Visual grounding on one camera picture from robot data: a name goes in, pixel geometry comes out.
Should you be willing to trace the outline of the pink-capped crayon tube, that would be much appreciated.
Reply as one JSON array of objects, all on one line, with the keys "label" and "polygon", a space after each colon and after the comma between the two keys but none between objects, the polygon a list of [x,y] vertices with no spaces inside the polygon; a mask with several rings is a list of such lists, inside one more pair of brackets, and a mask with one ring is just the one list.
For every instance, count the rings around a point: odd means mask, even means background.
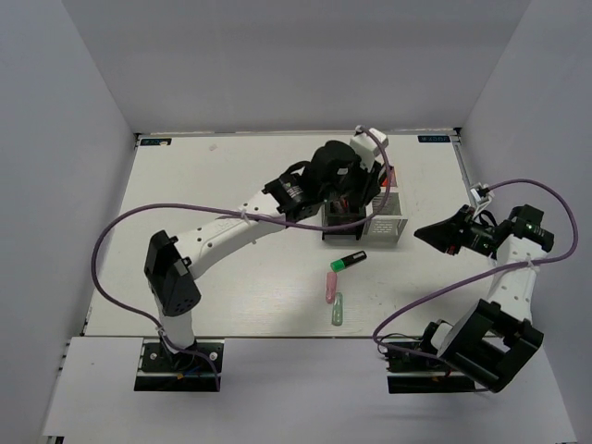
[{"label": "pink-capped crayon tube", "polygon": [[349,202],[346,198],[340,197],[329,204],[329,213],[334,216],[344,216],[351,212]]}]

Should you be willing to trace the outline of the green cap black highlighter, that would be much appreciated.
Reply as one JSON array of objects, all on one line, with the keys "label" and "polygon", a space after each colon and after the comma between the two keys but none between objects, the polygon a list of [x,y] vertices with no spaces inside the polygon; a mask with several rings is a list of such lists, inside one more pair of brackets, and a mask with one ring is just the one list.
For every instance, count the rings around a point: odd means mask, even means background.
[{"label": "green cap black highlighter", "polygon": [[359,252],[349,254],[349,255],[344,256],[336,261],[331,262],[330,269],[332,272],[338,273],[348,267],[359,264],[366,259],[367,259],[366,252],[359,251]]}]

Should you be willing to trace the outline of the pink translucent eraser pen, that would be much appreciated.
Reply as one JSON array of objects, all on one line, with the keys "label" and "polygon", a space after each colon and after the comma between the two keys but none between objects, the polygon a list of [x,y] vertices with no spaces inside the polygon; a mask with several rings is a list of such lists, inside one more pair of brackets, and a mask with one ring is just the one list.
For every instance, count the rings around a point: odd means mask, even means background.
[{"label": "pink translucent eraser pen", "polygon": [[335,272],[328,272],[326,278],[326,302],[332,304],[337,293],[338,275]]}]

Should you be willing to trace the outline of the green translucent eraser pen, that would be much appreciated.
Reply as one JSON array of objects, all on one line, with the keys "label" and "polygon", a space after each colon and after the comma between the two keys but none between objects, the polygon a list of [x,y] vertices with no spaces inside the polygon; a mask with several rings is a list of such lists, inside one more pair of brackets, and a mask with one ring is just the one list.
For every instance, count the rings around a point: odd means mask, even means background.
[{"label": "green translucent eraser pen", "polygon": [[341,292],[337,292],[333,303],[331,313],[331,325],[334,327],[340,327],[343,324],[343,295]]}]

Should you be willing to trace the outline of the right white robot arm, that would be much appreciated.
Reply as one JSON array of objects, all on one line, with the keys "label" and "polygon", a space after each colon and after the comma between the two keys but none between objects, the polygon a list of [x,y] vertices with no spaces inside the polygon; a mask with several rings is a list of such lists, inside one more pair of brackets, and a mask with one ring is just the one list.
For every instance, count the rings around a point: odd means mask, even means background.
[{"label": "right white robot arm", "polygon": [[419,228],[414,236],[442,253],[461,249],[497,260],[488,294],[455,324],[430,323],[417,346],[419,361],[431,369],[444,363],[491,392],[504,389],[540,348],[544,335],[532,323],[536,260],[547,257],[554,236],[541,227],[542,211],[513,208],[497,226],[474,219],[464,205],[454,216]]}]

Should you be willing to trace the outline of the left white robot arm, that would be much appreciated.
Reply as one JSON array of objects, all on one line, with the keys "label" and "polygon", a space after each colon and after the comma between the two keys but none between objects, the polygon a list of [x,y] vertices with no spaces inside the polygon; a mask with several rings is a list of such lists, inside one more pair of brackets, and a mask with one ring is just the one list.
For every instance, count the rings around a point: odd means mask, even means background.
[{"label": "left white robot arm", "polygon": [[234,216],[223,215],[193,230],[149,240],[144,275],[154,295],[165,345],[164,358],[184,369],[195,358],[191,311],[202,298],[196,281],[209,268],[249,243],[315,216],[324,204],[344,198],[361,207],[380,191],[384,151],[363,133],[349,142],[329,141],[266,183]]}]

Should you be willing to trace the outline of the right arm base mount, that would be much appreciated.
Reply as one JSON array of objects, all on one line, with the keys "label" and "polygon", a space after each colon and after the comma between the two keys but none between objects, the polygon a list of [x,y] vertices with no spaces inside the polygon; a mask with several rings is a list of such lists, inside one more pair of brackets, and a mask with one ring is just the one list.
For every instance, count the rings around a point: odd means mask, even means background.
[{"label": "right arm base mount", "polygon": [[409,350],[422,351],[419,338],[392,334],[386,343],[406,350],[393,351],[385,345],[377,346],[379,355],[387,364],[389,394],[471,393],[479,390],[472,379],[447,364],[410,353]]}]

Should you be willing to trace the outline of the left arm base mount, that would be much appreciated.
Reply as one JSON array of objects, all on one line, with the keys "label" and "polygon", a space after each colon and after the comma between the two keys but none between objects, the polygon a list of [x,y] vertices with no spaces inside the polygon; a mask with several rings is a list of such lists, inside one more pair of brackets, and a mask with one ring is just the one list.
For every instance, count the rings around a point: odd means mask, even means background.
[{"label": "left arm base mount", "polygon": [[218,392],[224,358],[223,341],[196,341],[199,356],[172,352],[162,341],[145,341],[134,381],[137,392]]}]

